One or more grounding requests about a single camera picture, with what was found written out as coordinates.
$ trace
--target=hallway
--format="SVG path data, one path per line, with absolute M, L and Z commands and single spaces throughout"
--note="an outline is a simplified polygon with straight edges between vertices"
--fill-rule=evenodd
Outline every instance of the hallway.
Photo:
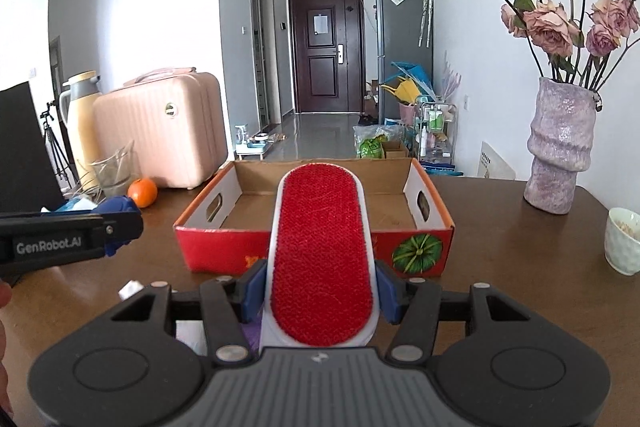
M 265 161 L 292 161 L 313 158 L 355 158 L 353 126 L 357 114 L 294 114 L 275 132 L 287 139 L 273 145 Z

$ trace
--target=refrigerator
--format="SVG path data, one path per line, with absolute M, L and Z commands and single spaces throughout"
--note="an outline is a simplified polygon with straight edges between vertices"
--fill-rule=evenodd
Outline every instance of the refrigerator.
M 420 64 L 433 83 L 433 23 L 431 42 L 427 47 L 427 25 L 424 25 L 422 46 L 420 23 L 422 22 L 423 0 L 404 0 L 398 6 L 392 0 L 376 0 L 378 19 L 378 79 L 380 84 L 386 78 L 399 73 L 392 62 L 412 62 Z M 385 118 L 400 118 L 398 99 L 386 90 L 379 89 L 378 113 L 380 123 Z

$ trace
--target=human hand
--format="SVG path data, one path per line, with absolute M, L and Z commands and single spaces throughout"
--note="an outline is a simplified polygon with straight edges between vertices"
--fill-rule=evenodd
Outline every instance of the human hand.
M 0 309 L 9 304 L 11 300 L 11 286 L 6 282 L 0 281 Z M 11 401 L 7 393 L 9 384 L 9 376 L 7 375 L 2 359 L 4 359 L 4 350 L 6 349 L 6 334 L 4 333 L 4 324 L 0 321 L 0 407 L 2 407 L 9 416 L 14 416 L 14 409 L 11 407 Z

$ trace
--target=vase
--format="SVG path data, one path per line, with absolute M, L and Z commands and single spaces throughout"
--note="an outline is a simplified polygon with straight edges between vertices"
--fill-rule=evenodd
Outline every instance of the vase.
M 534 156 L 524 198 L 540 210 L 567 214 L 578 172 L 591 166 L 596 103 L 593 92 L 540 78 L 527 147 Z

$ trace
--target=wooden table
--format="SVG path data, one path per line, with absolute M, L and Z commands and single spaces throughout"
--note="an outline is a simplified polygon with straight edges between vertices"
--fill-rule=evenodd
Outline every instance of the wooden table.
M 542 314 L 607 361 L 612 392 L 599 427 L 638 423 L 640 401 L 640 280 L 619 275 L 604 259 L 607 211 L 579 188 L 568 216 L 551 216 L 522 199 L 524 184 L 478 178 L 436 178 L 456 222 L 440 283 L 467 291 L 489 282 Z M 5 364 L 18 427 L 44 425 L 26 390 L 33 360 L 48 346 L 118 302 L 130 279 L 169 281 L 195 289 L 210 275 L 187 271 L 172 223 L 197 190 L 162 191 L 145 211 L 145 233 L 112 259 L 42 270 L 26 276 L 0 318 L 6 327 Z M 384 349 L 394 328 L 380 324 L 373 343 Z M 436 351 L 461 338 L 460 324 L 442 324 Z

